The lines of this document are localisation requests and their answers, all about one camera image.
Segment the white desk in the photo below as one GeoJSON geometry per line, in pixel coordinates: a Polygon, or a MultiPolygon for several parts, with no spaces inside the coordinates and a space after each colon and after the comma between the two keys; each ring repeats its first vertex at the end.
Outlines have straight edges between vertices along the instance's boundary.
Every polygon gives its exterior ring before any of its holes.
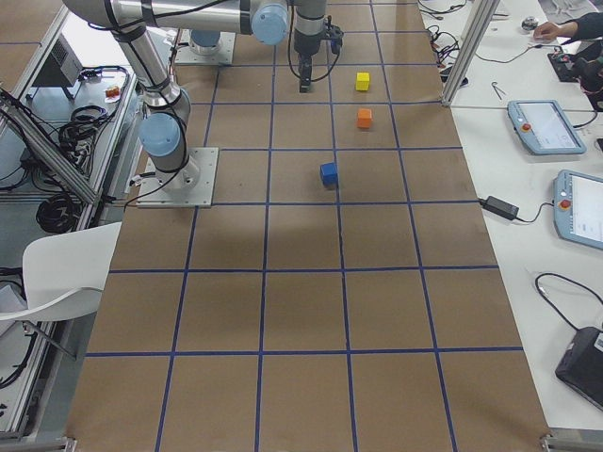
{"type": "MultiPolygon", "coordinates": [[[[442,0],[431,0],[425,4],[438,10],[449,8],[449,2],[442,0]]],[[[531,33],[521,29],[521,22],[530,15],[540,18],[541,22],[545,20],[538,1],[505,0],[505,6],[511,16],[509,19],[490,23],[478,49],[481,57],[507,61],[526,50],[529,45],[535,44],[531,40],[531,33]]],[[[466,7],[443,16],[443,21],[436,21],[424,14],[425,25],[438,25],[441,31],[447,31],[458,39],[472,7],[473,3],[467,2],[466,7]]],[[[592,110],[578,84],[559,81],[546,56],[551,52],[552,47],[531,49],[507,64],[482,61],[474,56],[466,74],[469,85],[458,90],[452,105],[501,107],[511,100],[554,97],[565,110],[592,110]],[[492,82],[498,82],[498,86],[506,92],[502,100],[498,99],[492,82]]]]}
{"type": "MultiPolygon", "coordinates": [[[[603,137],[603,121],[580,133],[589,147],[586,154],[534,156],[520,144],[505,110],[456,108],[453,114],[478,195],[496,196],[519,206],[521,218],[532,219],[542,202],[550,202],[552,181],[560,170],[603,176],[603,153],[594,145],[595,137],[603,137]]],[[[588,114],[569,117],[585,121],[588,114]]],[[[489,212],[484,216],[549,426],[603,430],[603,412],[555,377],[574,331],[533,286],[537,274],[552,271],[603,294],[603,251],[561,240],[550,207],[531,225],[512,224],[489,212]]],[[[553,279],[542,283],[579,328],[600,327],[603,307],[590,295],[553,279]]]]}
{"type": "MultiPolygon", "coordinates": [[[[438,10],[450,6],[448,0],[424,3],[438,10]]],[[[511,16],[490,23],[478,49],[482,57],[507,60],[518,55],[533,43],[531,34],[520,28],[523,19],[533,15],[541,23],[546,20],[537,0],[504,3],[511,16]]],[[[424,14],[424,22],[460,37],[471,6],[472,2],[468,2],[467,7],[443,16],[442,21],[424,14]]],[[[552,200],[552,183],[560,170],[603,176],[603,152],[595,147],[595,139],[603,137],[603,118],[579,132],[588,146],[584,155],[531,155],[513,131],[506,112],[510,100],[556,99],[572,123],[592,117],[591,105],[578,84],[557,79],[546,57],[549,52],[551,49],[546,47],[532,49],[509,64],[474,57],[467,71],[469,85],[459,89],[452,103],[478,195],[496,196],[517,205],[519,216],[524,219],[532,219],[542,202],[552,200]],[[493,81],[507,93],[502,100],[492,89],[493,81]]],[[[603,430],[603,412],[555,377],[555,368],[574,331],[540,298],[533,285],[539,273],[550,271],[584,283],[603,295],[603,251],[560,239],[550,207],[545,207],[531,225],[511,223],[489,212],[484,212],[484,217],[546,421],[551,428],[603,430]]],[[[589,294],[552,278],[542,283],[576,325],[601,326],[603,307],[589,294]]]]}

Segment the sleeve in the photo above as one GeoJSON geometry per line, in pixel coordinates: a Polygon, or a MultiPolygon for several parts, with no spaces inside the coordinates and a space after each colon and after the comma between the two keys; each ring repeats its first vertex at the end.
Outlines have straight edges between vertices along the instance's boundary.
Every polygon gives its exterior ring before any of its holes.
{"type": "Polygon", "coordinates": [[[567,22],[578,24],[578,31],[568,42],[592,40],[603,36],[603,12],[589,12],[582,17],[567,22]]]}

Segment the power adapter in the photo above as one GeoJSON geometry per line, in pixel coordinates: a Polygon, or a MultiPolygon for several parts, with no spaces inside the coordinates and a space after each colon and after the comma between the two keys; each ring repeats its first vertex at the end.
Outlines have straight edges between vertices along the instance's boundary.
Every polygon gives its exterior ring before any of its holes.
{"type": "Polygon", "coordinates": [[[508,220],[516,219],[517,214],[519,213],[519,207],[500,200],[499,198],[495,198],[494,196],[489,196],[485,200],[480,198],[480,205],[483,210],[487,210],[488,212],[492,212],[493,214],[508,220]]]}

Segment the black device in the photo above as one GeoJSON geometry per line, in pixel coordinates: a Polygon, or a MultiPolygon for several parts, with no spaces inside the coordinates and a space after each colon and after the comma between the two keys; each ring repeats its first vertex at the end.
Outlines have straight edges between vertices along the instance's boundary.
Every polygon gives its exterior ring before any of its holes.
{"type": "Polygon", "coordinates": [[[595,327],[578,330],[555,375],[603,410],[603,331],[595,327]]]}
{"type": "Polygon", "coordinates": [[[499,198],[495,198],[494,196],[489,196],[486,200],[480,200],[480,205],[483,210],[487,210],[509,220],[516,219],[517,214],[519,213],[519,207],[500,200],[499,198]]]}
{"type": "MultiPolygon", "coordinates": [[[[450,75],[450,71],[452,71],[452,66],[448,66],[443,71],[440,71],[440,79],[442,80],[442,83],[446,83],[448,81],[448,76],[450,75]]],[[[464,87],[465,85],[468,85],[468,84],[469,84],[469,79],[467,77],[465,77],[463,79],[463,82],[461,82],[461,87],[464,87]]]]}
{"type": "Polygon", "coordinates": [[[572,72],[574,63],[570,56],[564,53],[547,54],[548,61],[553,66],[560,82],[577,83],[578,77],[572,72]]]}

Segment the blue tape grid line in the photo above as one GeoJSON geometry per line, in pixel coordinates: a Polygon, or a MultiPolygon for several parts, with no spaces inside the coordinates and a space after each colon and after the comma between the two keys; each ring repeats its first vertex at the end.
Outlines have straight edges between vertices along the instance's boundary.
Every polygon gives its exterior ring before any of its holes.
{"type": "Polygon", "coordinates": [[[188,351],[107,351],[89,352],[87,358],[178,357],[178,356],[315,356],[315,355],[409,355],[418,353],[503,353],[524,351],[521,346],[508,347],[443,347],[443,348],[375,348],[341,350],[188,350],[188,351]]]}

